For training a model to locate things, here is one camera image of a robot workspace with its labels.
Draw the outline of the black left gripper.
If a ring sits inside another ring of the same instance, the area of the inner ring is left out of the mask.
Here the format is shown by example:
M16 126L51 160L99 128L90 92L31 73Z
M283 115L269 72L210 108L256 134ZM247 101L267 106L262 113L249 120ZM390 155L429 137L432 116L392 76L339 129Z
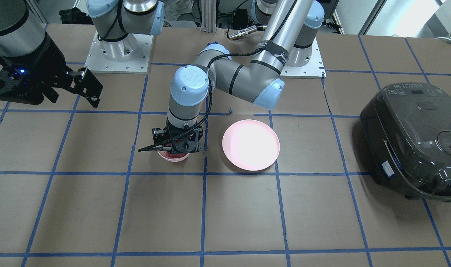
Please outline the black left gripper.
M173 126L172 124L167 124L165 128L152 128L152 137L155 147L159 148L161 151L162 147L165 145L170 145L174 149L169 151L171 154L179 153L196 153L203 150L203 146L200 143L200 139L203 137L203 127L198 126L196 129L188 133L183 137L176 137L181 133L189 130L187 126L184 129Z

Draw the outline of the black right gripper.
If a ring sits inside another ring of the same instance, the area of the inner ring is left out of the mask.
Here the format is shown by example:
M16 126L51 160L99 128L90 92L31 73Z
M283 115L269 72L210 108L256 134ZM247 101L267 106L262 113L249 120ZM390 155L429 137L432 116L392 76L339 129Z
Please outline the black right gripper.
M48 34L25 56L2 56L0 47L0 66L0 101L39 105L47 98L55 103L54 88L63 88L84 97L93 108L100 103L102 83L86 67L70 75L73 70Z

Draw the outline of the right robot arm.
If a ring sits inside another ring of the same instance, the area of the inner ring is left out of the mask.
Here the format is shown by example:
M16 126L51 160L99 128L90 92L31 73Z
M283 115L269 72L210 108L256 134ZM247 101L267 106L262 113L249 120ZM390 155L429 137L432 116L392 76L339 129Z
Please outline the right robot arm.
M137 53L134 34L159 35L164 4L159 0L89 0L97 40L108 59ZM86 67L74 71L53 39L31 15L25 0L0 0L0 101L39 105L55 103L56 88L100 102L102 84Z

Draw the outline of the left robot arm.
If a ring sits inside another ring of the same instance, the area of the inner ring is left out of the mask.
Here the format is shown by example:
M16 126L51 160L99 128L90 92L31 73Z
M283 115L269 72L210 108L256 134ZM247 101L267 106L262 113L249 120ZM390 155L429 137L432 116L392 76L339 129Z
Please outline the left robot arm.
M255 0L254 19L266 29L256 49L231 53L210 43L192 64L177 69L168 101L166 125L153 128L153 144L139 151L189 154L202 150L202 124L215 89L272 110L282 94L285 66L304 57L322 26L325 11L317 0Z

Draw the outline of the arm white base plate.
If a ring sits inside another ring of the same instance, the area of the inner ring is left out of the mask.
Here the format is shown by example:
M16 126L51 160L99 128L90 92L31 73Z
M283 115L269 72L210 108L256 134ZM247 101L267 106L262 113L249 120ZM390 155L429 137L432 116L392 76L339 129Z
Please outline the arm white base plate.
M290 59L280 74L281 78L326 78L322 55L317 39L313 40L310 47L292 47Z
M85 60L93 73L147 74L154 37L129 34L117 42L99 41L95 33Z

